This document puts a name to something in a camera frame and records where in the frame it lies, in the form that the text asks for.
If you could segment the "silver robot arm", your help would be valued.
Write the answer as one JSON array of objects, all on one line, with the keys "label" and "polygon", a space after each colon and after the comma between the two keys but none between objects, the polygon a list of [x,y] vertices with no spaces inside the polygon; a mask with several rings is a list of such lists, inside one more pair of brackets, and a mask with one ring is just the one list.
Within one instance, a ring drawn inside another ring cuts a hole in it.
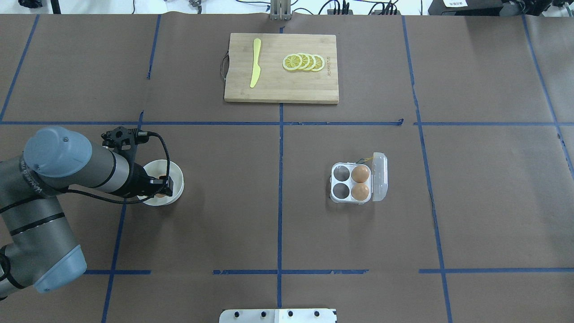
[{"label": "silver robot arm", "polygon": [[[158,177],[135,162],[137,146],[151,137],[159,139],[166,156],[166,170]],[[102,140],[98,145],[65,127],[43,127],[21,155],[1,162],[1,217],[12,238],[1,247],[1,299],[29,286],[53,292],[86,272],[59,196],[133,205],[174,194],[170,154],[160,134],[117,127]]]}]

